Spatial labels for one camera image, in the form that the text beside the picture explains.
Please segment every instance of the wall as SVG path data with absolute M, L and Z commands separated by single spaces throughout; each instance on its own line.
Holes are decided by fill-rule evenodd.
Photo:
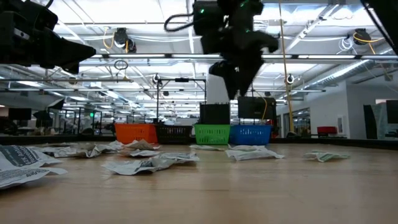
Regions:
M 346 94 L 346 83 L 341 82 L 336 87 L 324 88 L 324 93 L 309 93 L 305 96 L 304 101 L 293 101 L 292 110 L 302 110 L 310 108 L 311 134 L 317 134 L 319 126 L 337 127 L 337 118 L 344 117 L 343 129 L 349 138 L 348 125 L 348 104 Z M 289 112 L 288 106 L 278 106 L 277 115 Z M 287 131 L 283 129 L 282 135 L 285 137 Z
M 39 95 L 29 92 L 28 96 L 19 93 L 0 93 L 0 105 L 16 108 L 32 108 L 33 110 L 44 110 L 46 106 L 59 99 L 51 95 Z
M 376 99 L 398 99 L 398 93 L 384 85 L 347 86 L 348 119 L 352 139 L 366 139 L 363 105 L 375 105 Z

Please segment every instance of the monitor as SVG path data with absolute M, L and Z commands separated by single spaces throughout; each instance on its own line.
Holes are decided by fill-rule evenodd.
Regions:
M 10 120 L 30 120 L 32 119 L 32 109 L 30 108 L 9 108 L 8 118 Z

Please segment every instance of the ceiling duct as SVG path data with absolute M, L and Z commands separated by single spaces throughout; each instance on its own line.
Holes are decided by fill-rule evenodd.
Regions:
M 382 55 L 388 54 L 388 53 L 393 53 L 393 50 L 389 47 L 387 49 L 383 49 L 381 51 Z M 321 74 L 319 77 L 320 79 L 316 82 L 313 82 L 307 86 L 305 86 L 303 89 L 308 89 L 311 87 L 315 86 L 330 86 L 333 84 L 336 84 L 340 81 L 343 81 L 347 78 L 351 78 L 359 73 L 365 72 L 367 70 L 372 69 L 374 66 L 376 66 L 377 63 L 374 60 L 361 60 L 360 62 L 355 62 L 351 63 L 348 65 L 340 65 L 337 66 L 323 74 Z

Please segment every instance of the metal frame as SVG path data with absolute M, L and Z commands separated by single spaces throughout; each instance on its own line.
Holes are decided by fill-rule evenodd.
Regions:
M 161 81 L 166 81 L 166 83 L 164 83 L 163 86 L 162 86 L 162 88 L 159 89 L 159 83 L 160 83 Z M 157 119 L 157 120 L 159 120 L 159 92 L 160 92 L 160 90 L 168 91 L 168 89 L 164 89 L 164 87 L 165 87 L 167 84 L 169 84 L 170 81 L 175 81 L 175 82 L 189 82 L 189 81 L 191 81 L 191 82 L 195 82 L 195 83 L 197 84 L 197 86 L 199 86 L 199 87 L 201 88 L 201 90 L 205 92 L 205 103 L 206 103 L 206 100 L 207 100 L 207 93 L 206 93 L 206 91 L 207 91 L 207 84 L 206 84 L 206 80 L 204 80 L 204 79 L 196 79 L 196 78 L 160 78 L 160 79 L 158 79 L 158 81 L 157 81 L 157 83 L 156 83 L 156 92 L 157 92 L 157 93 L 156 93 L 156 95 L 157 95 L 157 97 L 156 97 L 156 119 Z M 203 88 L 198 84 L 198 82 L 204 82 L 204 83 L 205 83 L 205 88 L 203 89 Z

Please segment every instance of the crumpled newspaper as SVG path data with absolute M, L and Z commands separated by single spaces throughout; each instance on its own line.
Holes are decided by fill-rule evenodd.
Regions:
M 149 144 L 147 141 L 145 141 L 144 139 L 142 139 L 140 141 L 134 140 L 132 143 L 125 144 L 123 147 L 129 148 L 129 149 L 157 150 L 162 146 L 153 146 L 153 145 Z
M 239 151 L 253 151 L 253 150 L 268 150 L 265 146 L 235 146 L 232 147 L 231 145 L 228 145 L 229 150 L 239 150 Z
M 156 172 L 169 168 L 174 163 L 170 159 L 150 158 L 145 161 L 107 162 L 102 167 L 121 175 L 135 175 L 139 172 Z
M 251 152 L 227 150 L 225 152 L 229 158 L 233 158 L 236 161 L 243 161 L 243 160 L 248 160 L 248 159 L 262 159 L 262 158 L 270 158 L 270 157 L 274 157 L 276 159 L 282 159 L 285 157 L 283 155 L 279 155 L 276 152 L 268 150 L 268 149 L 257 149 L 255 151 L 251 151 Z
M 56 158 L 59 157 L 83 157 L 83 158 L 94 158 L 102 153 L 116 153 L 119 152 L 123 147 L 117 144 L 74 144 L 68 147 L 35 147 L 31 146 L 30 149 L 34 149 Z
M 349 159 L 348 154 L 338 154 L 334 152 L 320 152 L 320 151 L 312 151 L 304 154 L 303 156 L 306 159 L 318 159 L 319 162 L 326 162 L 330 159 Z
M 191 145 L 189 146 L 192 149 L 199 149 L 199 150 L 207 150 L 207 151 L 224 151 L 223 149 L 213 147 L 213 146 L 199 146 L 199 145 Z
M 66 174 L 68 171 L 59 168 L 27 168 L 0 170 L 0 190 L 40 179 L 47 174 Z
M 155 152 L 155 151 L 150 151 L 150 150 L 135 150 L 130 153 L 130 156 L 132 157 L 151 157 L 151 156 L 156 156 L 160 152 Z
M 163 152 L 155 158 L 170 159 L 175 161 L 176 164 L 182 164 L 185 162 L 198 162 L 199 157 L 195 152 Z
M 25 146 L 0 146 L 0 170 L 39 168 L 61 162 Z

